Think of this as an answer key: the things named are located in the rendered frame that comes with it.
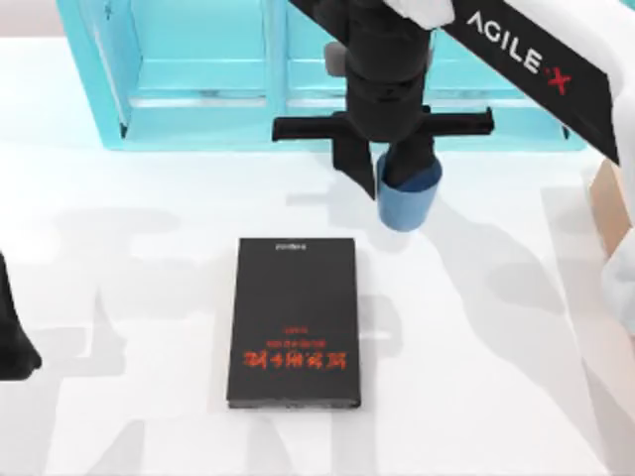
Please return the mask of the blue cup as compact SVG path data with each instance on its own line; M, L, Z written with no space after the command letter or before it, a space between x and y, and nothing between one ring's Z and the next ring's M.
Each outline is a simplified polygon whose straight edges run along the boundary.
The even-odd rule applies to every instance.
M435 159L430 167L395 188L383 179L387 153L380 156L375 172L376 201L383 224L396 232L412 232L426 221L443 177L443 167Z

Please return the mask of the pale grey rounded box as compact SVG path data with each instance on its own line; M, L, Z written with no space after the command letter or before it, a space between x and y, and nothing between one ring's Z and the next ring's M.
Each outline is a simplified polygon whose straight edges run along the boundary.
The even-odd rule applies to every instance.
M346 76L347 47L340 42L330 42L324 46L324 67L331 77Z

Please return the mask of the black book with red lettering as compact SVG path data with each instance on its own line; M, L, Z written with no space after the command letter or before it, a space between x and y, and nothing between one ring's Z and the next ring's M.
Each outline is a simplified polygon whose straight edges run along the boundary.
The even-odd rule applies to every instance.
M232 409L360 407L353 239L240 239L226 400Z

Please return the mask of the light blue rack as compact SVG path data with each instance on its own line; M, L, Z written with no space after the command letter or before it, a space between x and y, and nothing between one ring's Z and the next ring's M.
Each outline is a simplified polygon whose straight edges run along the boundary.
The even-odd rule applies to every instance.
M343 111L326 73L334 39L287 0L56 0L104 147L126 151L310 150L273 143L275 117ZM424 103L493 110L489 136L441 151L578 151L584 141L443 31L432 35Z

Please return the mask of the pale wooden box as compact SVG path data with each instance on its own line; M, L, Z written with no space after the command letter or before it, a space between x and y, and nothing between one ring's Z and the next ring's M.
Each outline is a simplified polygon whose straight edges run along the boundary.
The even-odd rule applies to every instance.
M588 192L593 222L608 260L633 228L635 187L621 167L603 159L591 179Z

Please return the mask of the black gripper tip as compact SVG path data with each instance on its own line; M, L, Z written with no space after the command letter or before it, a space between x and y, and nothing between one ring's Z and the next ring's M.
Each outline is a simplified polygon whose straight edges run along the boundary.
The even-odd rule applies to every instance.
M18 317L6 261L0 252L0 382L27 380L42 364Z

